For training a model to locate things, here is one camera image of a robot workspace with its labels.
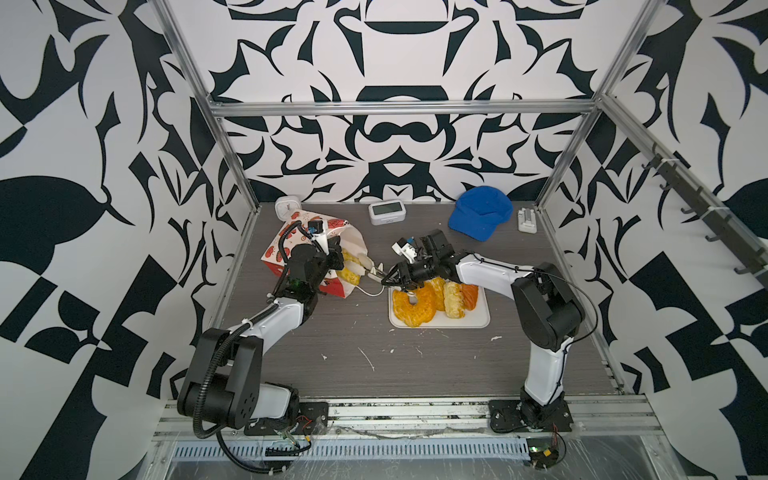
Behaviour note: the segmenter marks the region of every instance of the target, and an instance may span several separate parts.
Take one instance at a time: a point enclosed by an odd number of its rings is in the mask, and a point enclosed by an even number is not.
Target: white tray
[[[392,291],[389,289],[387,297],[389,298],[389,322],[399,329],[409,329],[410,326],[404,324],[395,316],[392,311]],[[491,322],[491,313],[488,311],[488,301],[485,299],[485,290],[478,288],[478,304],[474,310],[464,310],[464,318],[453,319],[445,316],[445,312],[438,311],[432,318],[432,321],[422,323],[415,327],[417,329],[481,329],[488,326]]]

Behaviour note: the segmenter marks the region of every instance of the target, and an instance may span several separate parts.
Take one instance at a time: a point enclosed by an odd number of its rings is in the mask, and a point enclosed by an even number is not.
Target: paper scrap
[[[373,370],[373,371],[375,372],[375,371],[376,371],[376,368],[375,368],[375,366],[373,366],[373,364],[371,363],[371,359],[369,359],[369,358],[368,358],[368,356],[366,355],[366,353],[365,353],[365,352],[363,352],[363,350],[362,350],[360,347],[357,347],[357,349],[360,351],[360,353],[362,353],[362,356],[364,356],[364,357],[366,358],[366,360],[368,360],[368,365],[371,365],[371,370]]]

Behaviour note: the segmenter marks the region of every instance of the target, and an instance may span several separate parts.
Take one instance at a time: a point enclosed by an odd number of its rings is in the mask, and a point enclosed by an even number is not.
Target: black and white patterned wallpaper
[[[767,38],[760,0],[670,0],[616,89],[763,239]],[[646,161],[601,117],[547,205],[558,242],[689,473],[768,475],[768,292]]]
[[[3,478],[132,478],[249,207],[144,0],[0,15]]]
[[[221,102],[590,98],[637,0],[170,0]],[[231,118],[260,200],[534,200],[569,115]]]

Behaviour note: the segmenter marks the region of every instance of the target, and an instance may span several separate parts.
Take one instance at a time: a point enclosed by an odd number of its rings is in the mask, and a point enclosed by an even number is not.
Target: orange pastry
[[[416,328],[435,316],[435,291],[430,286],[416,290],[416,305],[412,305],[408,293],[395,290],[392,292],[392,311],[404,324]]]
[[[456,282],[445,282],[442,291],[445,297],[445,316],[464,318],[464,296],[461,286]]]
[[[445,280],[439,276],[424,282],[424,286],[430,286],[435,291],[435,306],[438,312],[445,312],[445,297],[442,295],[442,288],[445,286]]]
[[[462,283],[462,295],[464,295],[464,308],[474,310],[478,304],[478,286]]]

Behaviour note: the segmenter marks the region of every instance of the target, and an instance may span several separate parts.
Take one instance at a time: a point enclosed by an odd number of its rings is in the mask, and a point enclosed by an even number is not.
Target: blue baseball cap
[[[500,223],[509,221],[512,202],[494,187],[475,187],[464,192],[448,220],[453,230],[485,242]]]

